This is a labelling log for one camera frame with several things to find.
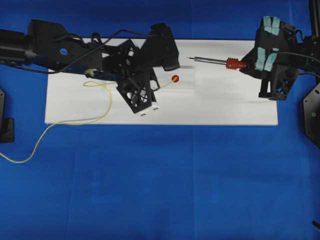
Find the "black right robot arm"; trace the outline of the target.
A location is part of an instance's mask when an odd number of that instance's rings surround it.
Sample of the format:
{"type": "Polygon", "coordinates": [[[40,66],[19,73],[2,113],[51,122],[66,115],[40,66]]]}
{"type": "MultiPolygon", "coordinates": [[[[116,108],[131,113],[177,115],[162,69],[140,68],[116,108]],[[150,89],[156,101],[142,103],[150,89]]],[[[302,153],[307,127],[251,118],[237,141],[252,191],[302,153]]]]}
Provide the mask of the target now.
{"type": "Polygon", "coordinates": [[[246,67],[240,71],[257,79],[276,65],[316,73],[320,71],[320,38],[303,36],[301,30],[278,17],[264,16],[256,31],[254,47],[241,61],[246,67]]]}

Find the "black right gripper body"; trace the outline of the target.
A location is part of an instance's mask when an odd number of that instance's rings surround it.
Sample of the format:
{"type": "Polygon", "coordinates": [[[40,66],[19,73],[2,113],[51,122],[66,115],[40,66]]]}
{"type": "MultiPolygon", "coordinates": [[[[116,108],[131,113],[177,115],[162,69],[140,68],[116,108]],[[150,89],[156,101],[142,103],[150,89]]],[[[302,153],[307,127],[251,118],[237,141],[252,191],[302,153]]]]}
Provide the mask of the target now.
{"type": "Polygon", "coordinates": [[[284,21],[274,21],[273,33],[277,33],[276,48],[279,52],[273,64],[273,74],[284,75],[287,70],[288,75],[300,72],[302,58],[296,55],[299,53],[296,27],[284,21]]]}

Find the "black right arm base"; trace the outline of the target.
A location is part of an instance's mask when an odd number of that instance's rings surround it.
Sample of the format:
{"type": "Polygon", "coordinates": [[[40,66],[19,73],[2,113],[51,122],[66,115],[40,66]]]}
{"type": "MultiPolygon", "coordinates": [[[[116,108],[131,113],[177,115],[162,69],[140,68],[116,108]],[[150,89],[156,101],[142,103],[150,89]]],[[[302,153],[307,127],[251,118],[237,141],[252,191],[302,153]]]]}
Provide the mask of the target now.
{"type": "Polygon", "coordinates": [[[303,99],[304,131],[306,136],[320,147],[320,84],[303,99]]]}

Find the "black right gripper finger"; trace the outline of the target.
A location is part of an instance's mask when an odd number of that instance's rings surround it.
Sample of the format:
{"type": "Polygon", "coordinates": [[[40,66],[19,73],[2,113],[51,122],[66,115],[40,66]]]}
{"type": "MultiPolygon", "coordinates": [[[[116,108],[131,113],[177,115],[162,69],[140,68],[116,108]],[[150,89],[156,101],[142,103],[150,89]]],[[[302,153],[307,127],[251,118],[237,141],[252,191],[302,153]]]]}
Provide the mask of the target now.
{"type": "Polygon", "coordinates": [[[256,31],[255,47],[273,50],[279,47],[280,19],[274,16],[264,16],[256,31]]]}
{"type": "Polygon", "coordinates": [[[278,48],[254,47],[241,59],[245,67],[239,71],[255,79],[262,79],[272,70],[278,51],[278,48]]]}

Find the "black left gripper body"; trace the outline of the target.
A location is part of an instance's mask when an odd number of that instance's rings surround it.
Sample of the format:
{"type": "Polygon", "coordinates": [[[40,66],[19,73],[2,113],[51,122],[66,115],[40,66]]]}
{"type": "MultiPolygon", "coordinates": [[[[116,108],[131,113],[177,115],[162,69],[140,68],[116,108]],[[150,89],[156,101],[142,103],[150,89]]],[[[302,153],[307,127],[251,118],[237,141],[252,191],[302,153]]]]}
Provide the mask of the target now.
{"type": "Polygon", "coordinates": [[[147,74],[148,81],[155,80],[154,38],[146,39],[141,47],[128,39],[117,46],[104,45],[100,51],[106,55],[101,58],[100,80],[122,82],[133,79],[138,82],[141,74],[147,74]]]}

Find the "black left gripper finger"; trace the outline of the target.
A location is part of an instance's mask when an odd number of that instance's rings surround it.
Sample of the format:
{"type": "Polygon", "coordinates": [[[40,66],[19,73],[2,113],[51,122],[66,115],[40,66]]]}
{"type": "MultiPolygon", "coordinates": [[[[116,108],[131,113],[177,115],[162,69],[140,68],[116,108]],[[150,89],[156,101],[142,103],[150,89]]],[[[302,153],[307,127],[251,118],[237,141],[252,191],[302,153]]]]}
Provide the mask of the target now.
{"type": "Polygon", "coordinates": [[[161,87],[154,69],[148,68],[147,69],[147,90],[158,91],[160,88],[161,87]]]}
{"type": "Polygon", "coordinates": [[[179,51],[173,33],[165,23],[151,26],[150,36],[138,52],[138,65],[143,68],[162,67],[165,71],[180,67],[179,51]]]}

